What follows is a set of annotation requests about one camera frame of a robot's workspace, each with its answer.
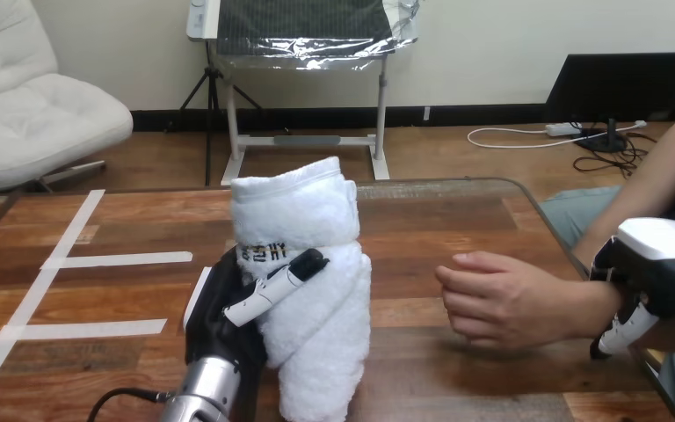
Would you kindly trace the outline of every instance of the robotic hand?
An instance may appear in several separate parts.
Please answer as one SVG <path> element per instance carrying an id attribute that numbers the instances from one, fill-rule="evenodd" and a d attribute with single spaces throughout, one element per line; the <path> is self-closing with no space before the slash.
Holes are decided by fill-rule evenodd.
<path id="1" fill-rule="evenodd" d="M 251 321 L 311 279 L 329 262 L 316 249 L 243 287 L 236 250 L 227 252 L 206 279 L 185 325 L 187 374 L 166 402 L 161 422 L 228 422 L 235 413 L 254 419 L 265 346 Z"/>
<path id="2" fill-rule="evenodd" d="M 622 309 L 592 343 L 592 358 L 605 359 L 659 319 L 675 317 L 675 221 L 626 220 L 594 259 L 591 280 L 612 282 L 627 293 Z"/>

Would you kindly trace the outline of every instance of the computer monitor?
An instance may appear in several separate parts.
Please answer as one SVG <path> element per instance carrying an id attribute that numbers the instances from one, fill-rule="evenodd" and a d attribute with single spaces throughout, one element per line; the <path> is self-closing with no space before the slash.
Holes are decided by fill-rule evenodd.
<path id="1" fill-rule="evenodd" d="M 616 121 L 649 120 L 675 106 L 675 53 L 568 55 L 549 94 L 546 120 L 604 122 L 606 133 L 576 144 L 599 152 L 626 148 Z"/>

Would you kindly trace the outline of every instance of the monitor stand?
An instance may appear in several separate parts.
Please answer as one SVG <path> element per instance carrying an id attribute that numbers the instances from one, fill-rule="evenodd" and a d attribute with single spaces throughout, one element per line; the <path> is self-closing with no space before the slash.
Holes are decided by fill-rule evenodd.
<path id="1" fill-rule="evenodd" d="M 606 135 L 576 141 L 576 145 L 595 152 L 621 152 L 628 147 L 628 138 L 617 132 L 617 120 L 615 119 L 609 119 L 606 131 L 604 129 L 583 129 L 580 136 L 591 136 L 605 132 Z"/>

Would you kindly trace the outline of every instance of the white cable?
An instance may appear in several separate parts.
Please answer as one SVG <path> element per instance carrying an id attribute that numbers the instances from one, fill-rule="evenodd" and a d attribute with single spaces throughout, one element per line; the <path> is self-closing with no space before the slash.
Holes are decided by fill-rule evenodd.
<path id="1" fill-rule="evenodd" d="M 617 132 L 625 132 L 626 130 L 633 130 L 637 129 L 639 127 L 646 127 L 648 124 L 644 120 L 638 120 L 635 122 L 635 124 L 631 127 L 624 127 L 622 129 L 617 129 Z M 564 143 L 571 143 L 571 142 L 576 142 L 576 141 L 582 141 L 584 139 L 591 139 L 591 138 L 596 138 L 599 136 L 606 135 L 606 132 L 603 132 L 601 134 L 596 134 L 596 135 L 591 135 L 591 136 L 584 136 L 581 138 L 576 138 L 576 139 L 567 139 L 565 141 L 559 141 L 559 142 L 553 142 L 553 143 L 543 143 L 542 145 L 486 145 L 484 143 L 477 143 L 475 141 L 472 141 L 472 135 L 476 134 L 477 132 L 486 132 L 486 131 L 496 131 L 496 132 L 515 132 L 519 134 L 545 134 L 547 133 L 546 130 L 517 130 L 517 129 L 504 129 L 504 128 L 499 128 L 499 127 L 483 127 L 482 129 L 477 129 L 473 130 L 472 132 L 467 135 L 467 140 L 474 144 L 477 145 L 478 147 L 483 147 L 483 148 L 501 148 L 501 149 L 524 149 L 524 148 L 545 148 L 545 147 L 554 147 L 556 145 L 563 145 Z"/>

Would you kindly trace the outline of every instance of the white wall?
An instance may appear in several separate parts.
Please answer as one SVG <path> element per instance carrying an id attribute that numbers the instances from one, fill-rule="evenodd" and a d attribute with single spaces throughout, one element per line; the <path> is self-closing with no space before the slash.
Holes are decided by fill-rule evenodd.
<path id="1" fill-rule="evenodd" d="M 61 73 L 131 110 L 178 108 L 202 74 L 186 0 L 33 2 Z M 417 24 L 419 42 L 390 58 L 390 106 L 543 103 L 568 53 L 675 51 L 675 0 L 422 0 Z M 377 75 L 247 69 L 236 82 L 265 107 L 355 107 L 376 104 Z"/>

